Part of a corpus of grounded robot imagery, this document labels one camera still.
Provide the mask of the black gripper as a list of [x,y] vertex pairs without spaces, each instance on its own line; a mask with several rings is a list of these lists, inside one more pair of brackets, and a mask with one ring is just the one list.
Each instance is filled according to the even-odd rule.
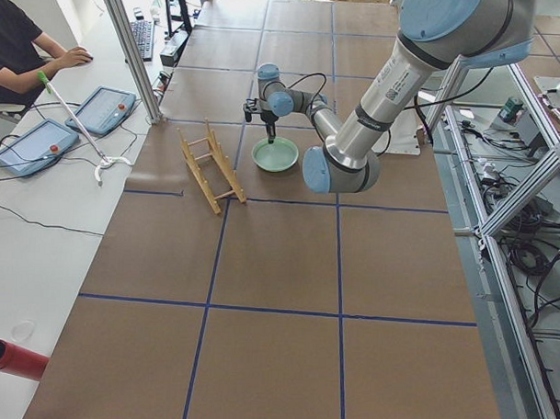
[[268,143],[272,144],[276,139],[276,122],[278,117],[269,111],[263,111],[262,120],[265,122]]

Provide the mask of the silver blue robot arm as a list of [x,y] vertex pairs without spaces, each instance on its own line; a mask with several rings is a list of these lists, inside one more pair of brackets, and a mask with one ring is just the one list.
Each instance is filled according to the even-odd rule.
[[319,194],[369,189],[380,167],[372,146],[429,77],[454,61],[470,68],[509,65],[531,51],[536,0],[404,0],[393,53],[346,120],[318,94],[296,91],[280,81],[280,70],[264,63],[257,73],[258,96],[243,111],[258,114],[268,139],[276,121],[304,114],[324,139],[303,157],[303,179]]

